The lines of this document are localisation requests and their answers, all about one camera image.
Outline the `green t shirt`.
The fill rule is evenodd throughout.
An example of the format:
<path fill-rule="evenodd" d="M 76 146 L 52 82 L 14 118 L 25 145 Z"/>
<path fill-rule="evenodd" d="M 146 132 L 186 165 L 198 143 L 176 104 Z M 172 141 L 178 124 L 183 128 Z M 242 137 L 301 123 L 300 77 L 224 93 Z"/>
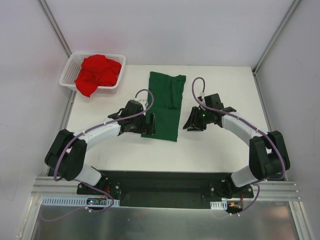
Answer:
<path fill-rule="evenodd" d="M 151 114 L 155 116 L 155 134 L 142 134 L 142 138 L 150 138 L 176 142 L 180 124 L 183 101 L 185 75 L 170 76 L 164 73 L 151 71 L 149 74 L 148 89 L 154 97 L 154 103 L 146 113 L 149 120 Z"/>

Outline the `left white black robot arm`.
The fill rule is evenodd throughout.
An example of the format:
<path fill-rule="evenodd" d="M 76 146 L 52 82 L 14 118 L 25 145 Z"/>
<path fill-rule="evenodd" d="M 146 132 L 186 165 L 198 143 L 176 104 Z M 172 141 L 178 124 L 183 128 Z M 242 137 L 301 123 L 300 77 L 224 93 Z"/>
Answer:
<path fill-rule="evenodd" d="M 106 189 L 103 174 L 85 164 L 87 151 L 123 133 L 154 135 L 156 116 L 147 114 L 149 109 L 139 101 L 129 100 L 124 108 L 86 130 L 60 130 L 44 159 L 45 164 L 54 171 L 56 179 L 84 182 L 94 194 L 103 193 Z"/>

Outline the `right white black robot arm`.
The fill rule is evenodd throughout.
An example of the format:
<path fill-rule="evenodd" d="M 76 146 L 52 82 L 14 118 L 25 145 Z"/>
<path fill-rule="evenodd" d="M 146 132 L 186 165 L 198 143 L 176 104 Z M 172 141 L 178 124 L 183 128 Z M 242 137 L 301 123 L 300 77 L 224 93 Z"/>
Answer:
<path fill-rule="evenodd" d="M 199 106 L 191 109 L 184 130 L 202 132 L 208 124 L 218 125 L 241 139 L 249 147 L 248 165 L 233 172 L 225 184 L 225 193 L 232 198 L 243 186 L 270 178 L 283 178 L 290 169 L 288 151 L 283 135 L 275 130 L 265 132 L 242 118 L 233 107 L 224 107 L 219 94 L 195 98 Z"/>

